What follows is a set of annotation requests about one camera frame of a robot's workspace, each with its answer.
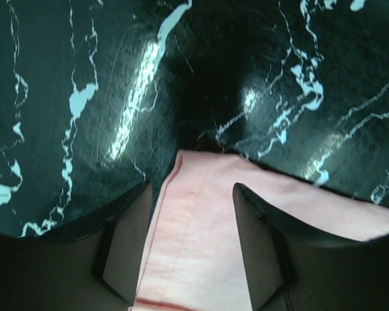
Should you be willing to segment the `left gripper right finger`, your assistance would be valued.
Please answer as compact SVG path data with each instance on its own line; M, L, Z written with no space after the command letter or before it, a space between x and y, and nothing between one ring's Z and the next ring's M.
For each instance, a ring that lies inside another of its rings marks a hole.
M389 310L389 234L328 233L241 183L233 202L253 310Z

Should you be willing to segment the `salmon pink t-shirt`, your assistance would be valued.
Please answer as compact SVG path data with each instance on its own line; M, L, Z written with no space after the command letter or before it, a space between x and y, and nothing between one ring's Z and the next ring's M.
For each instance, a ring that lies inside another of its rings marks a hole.
M181 151L148 230L134 310L253 310L233 202L241 183L317 229L389 234L389 209L264 170L237 155Z

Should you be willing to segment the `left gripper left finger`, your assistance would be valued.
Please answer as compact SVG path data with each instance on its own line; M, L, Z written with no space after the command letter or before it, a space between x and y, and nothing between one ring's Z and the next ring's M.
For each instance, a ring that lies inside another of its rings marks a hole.
M0 310L128 310L151 206L143 182L42 236L0 234Z

